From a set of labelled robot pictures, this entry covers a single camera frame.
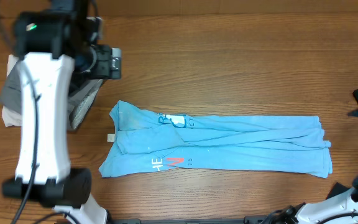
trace white tag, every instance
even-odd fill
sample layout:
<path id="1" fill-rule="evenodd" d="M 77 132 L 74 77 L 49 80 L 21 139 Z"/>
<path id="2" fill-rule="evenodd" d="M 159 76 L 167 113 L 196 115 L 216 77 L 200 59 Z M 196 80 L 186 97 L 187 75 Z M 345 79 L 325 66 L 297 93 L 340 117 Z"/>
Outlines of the white tag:
<path id="1" fill-rule="evenodd" d="M 107 142 L 114 142 L 115 134 L 107 134 Z"/>

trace gray cloth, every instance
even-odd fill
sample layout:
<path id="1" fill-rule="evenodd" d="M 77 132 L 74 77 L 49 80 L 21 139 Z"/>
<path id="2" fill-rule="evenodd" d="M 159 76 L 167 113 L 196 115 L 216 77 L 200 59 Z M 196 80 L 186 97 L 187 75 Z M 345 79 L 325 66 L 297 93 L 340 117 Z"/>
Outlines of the gray cloth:
<path id="1" fill-rule="evenodd" d="M 2 87 L 0 96 L 1 104 L 8 109 L 2 111 L 2 118 L 4 119 L 6 126 L 12 125 L 10 120 L 13 117 L 17 117 L 14 113 L 22 113 L 21 84 L 19 70 L 16 69 L 16 61 L 17 59 L 15 57 L 12 55 L 9 56 L 8 71 L 10 71 L 10 73 L 6 78 L 4 86 Z M 67 103 L 67 130 L 75 130 L 81 124 L 87 111 L 96 98 L 96 94 L 98 93 L 102 83 L 103 80 L 87 80 L 77 91 L 70 93 Z M 20 126 L 17 123 L 17 119 L 12 123 Z"/>

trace folded shirt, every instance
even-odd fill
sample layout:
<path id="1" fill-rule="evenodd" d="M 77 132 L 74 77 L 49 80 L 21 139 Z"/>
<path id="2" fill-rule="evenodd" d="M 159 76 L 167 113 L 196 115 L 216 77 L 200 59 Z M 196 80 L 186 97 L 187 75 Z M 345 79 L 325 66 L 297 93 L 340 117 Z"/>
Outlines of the folded shirt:
<path id="1" fill-rule="evenodd" d="M 329 141 L 317 116 L 188 116 L 140 110 L 119 101 L 103 177 L 176 167 L 271 170 L 327 177 Z"/>

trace folded clothing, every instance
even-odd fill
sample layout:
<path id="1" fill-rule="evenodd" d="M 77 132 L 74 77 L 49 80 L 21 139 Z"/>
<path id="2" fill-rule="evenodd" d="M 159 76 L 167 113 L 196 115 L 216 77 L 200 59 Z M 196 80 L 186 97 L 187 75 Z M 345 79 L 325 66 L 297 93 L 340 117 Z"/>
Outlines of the folded clothing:
<path id="1" fill-rule="evenodd" d="M 119 101 L 116 135 L 103 177 L 176 167 L 297 172 L 333 171 L 318 116 L 188 116 L 140 110 Z"/>

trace wooden table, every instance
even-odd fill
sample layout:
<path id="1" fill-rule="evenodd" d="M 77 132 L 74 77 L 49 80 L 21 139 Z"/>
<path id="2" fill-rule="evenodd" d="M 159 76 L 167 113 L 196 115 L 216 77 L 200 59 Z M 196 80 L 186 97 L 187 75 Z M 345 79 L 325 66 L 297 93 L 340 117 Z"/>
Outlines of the wooden table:
<path id="1" fill-rule="evenodd" d="M 105 83 L 81 128 L 68 134 L 73 166 L 89 167 L 92 194 L 114 218 L 240 218 L 324 200 L 358 174 L 358 13 L 105 18 L 105 43 L 122 49 L 122 80 Z M 5 20 L 9 26 L 12 20 Z M 0 92 L 9 51 L 0 38 Z M 118 100 L 164 113 L 318 115 L 332 142 L 334 173 L 177 169 L 102 179 Z M 3 198 L 14 175 L 20 128 L 5 128 L 0 105 L 0 223 L 20 201 Z M 49 213 L 28 203 L 31 223 Z"/>

